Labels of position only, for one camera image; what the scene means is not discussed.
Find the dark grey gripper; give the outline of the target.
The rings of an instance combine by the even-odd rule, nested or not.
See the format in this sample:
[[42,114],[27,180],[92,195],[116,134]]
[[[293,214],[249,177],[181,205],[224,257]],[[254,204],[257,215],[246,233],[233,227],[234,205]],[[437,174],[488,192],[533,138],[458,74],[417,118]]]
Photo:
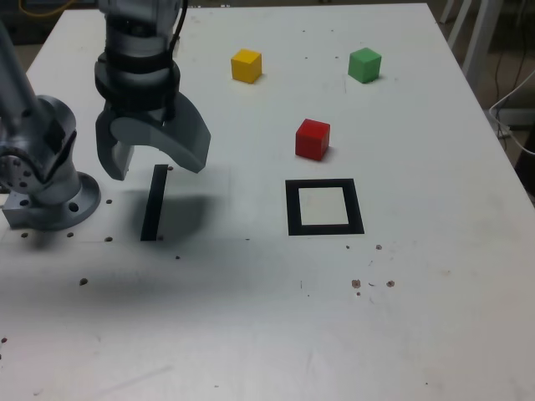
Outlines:
[[133,146],[150,146],[180,167],[198,173],[206,166],[211,134],[195,105],[177,93],[173,108],[128,109],[105,104],[95,123],[100,164],[114,180],[124,180]]

